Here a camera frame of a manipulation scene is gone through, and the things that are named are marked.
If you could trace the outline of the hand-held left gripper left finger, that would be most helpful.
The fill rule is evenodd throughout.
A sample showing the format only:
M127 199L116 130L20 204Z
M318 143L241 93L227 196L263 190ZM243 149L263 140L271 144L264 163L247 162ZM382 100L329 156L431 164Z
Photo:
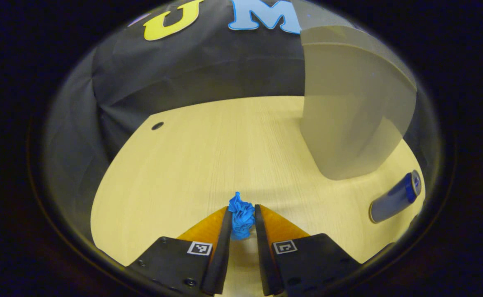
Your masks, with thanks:
M126 270L164 296L214 296L223 292L232 213L210 214L176 238L159 237Z

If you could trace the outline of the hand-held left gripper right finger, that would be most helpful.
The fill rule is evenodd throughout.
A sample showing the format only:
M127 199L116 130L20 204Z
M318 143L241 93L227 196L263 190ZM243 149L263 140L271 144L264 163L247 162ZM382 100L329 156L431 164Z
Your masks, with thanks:
M254 217L265 296L320 297L360 267L324 233L310 235L261 204Z

